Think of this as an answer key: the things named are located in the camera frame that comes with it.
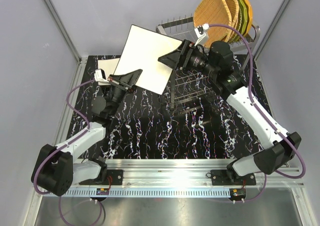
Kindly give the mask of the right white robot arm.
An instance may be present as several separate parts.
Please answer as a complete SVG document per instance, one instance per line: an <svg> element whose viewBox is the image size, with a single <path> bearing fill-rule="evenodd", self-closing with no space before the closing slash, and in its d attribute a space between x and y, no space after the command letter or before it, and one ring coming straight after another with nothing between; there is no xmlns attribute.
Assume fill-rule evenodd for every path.
<svg viewBox="0 0 320 226"><path fill-rule="evenodd" d="M209 52L201 52L189 40L182 41L174 51L158 58L176 70L196 70L208 77L213 91L232 106L252 128L263 149L236 159L226 167L226 178L233 185L246 175L262 172L270 175L297 153L301 137L289 133L255 100L242 76L232 70L233 52L228 43L215 41Z"/></svg>

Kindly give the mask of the white square plate black rim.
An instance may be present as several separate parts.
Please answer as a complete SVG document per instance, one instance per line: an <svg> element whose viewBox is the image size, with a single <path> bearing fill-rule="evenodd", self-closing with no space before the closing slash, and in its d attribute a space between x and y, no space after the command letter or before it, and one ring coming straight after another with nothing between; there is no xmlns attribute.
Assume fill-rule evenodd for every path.
<svg viewBox="0 0 320 226"><path fill-rule="evenodd" d="M113 59L104 59L98 60L98 69L103 70L105 78L108 78L109 75L114 74L117 64L119 62L119 58Z"/></svg>

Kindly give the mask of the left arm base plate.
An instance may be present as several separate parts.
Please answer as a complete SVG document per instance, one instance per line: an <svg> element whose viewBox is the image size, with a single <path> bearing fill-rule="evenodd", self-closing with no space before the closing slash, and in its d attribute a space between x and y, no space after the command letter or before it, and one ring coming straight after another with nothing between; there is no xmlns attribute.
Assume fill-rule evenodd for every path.
<svg viewBox="0 0 320 226"><path fill-rule="evenodd" d="M102 183L101 185L115 185L115 186L121 186L123 184L123 176L124 171L123 170L106 170L102 174Z"/></svg>

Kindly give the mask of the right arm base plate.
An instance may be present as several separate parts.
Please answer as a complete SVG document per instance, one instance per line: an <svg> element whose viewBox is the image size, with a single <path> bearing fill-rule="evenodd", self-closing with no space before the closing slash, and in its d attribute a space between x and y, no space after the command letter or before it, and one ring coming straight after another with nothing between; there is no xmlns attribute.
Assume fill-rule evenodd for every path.
<svg viewBox="0 0 320 226"><path fill-rule="evenodd" d="M245 176L236 176L229 170L211 170L206 173L213 186L255 186L257 184L253 173Z"/></svg>

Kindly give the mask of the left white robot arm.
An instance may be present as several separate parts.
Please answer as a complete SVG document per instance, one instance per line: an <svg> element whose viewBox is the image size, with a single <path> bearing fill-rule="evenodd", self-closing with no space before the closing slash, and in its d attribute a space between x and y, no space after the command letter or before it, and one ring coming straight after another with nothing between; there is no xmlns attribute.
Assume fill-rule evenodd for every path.
<svg viewBox="0 0 320 226"><path fill-rule="evenodd" d="M85 120L86 127L55 146L44 145L37 157L31 176L35 191L40 195L52 193L64 195L73 184L90 182L101 185L110 180L108 166L100 159L88 159L76 163L79 156L110 133L124 96L133 92L142 74L138 69L127 74L106 76L102 69L94 74L95 82L105 83L106 96L97 96L91 102L92 121Z"/></svg>

